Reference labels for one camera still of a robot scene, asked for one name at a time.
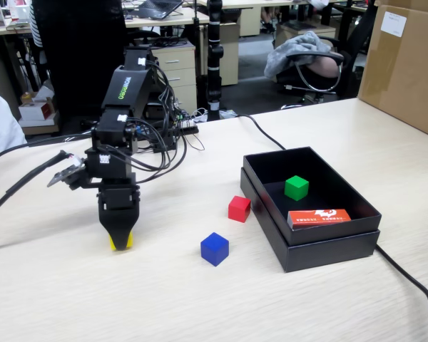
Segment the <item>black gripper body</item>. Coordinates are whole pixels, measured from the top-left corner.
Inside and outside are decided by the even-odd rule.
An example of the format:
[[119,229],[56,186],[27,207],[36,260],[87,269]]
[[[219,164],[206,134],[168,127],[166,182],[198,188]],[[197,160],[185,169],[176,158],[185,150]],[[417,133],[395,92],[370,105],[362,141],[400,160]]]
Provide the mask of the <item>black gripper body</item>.
[[98,186],[98,208],[103,211],[139,213],[140,187],[135,177],[103,179]]

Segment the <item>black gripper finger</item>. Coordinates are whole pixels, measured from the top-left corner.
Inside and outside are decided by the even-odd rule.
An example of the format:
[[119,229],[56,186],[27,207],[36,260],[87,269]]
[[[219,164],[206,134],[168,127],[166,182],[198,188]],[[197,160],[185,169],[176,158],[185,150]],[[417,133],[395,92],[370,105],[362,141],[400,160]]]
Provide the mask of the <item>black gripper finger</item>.
[[109,234],[113,248],[124,251],[133,244],[132,228],[139,218],[139,209],[100,209],[99,220]]

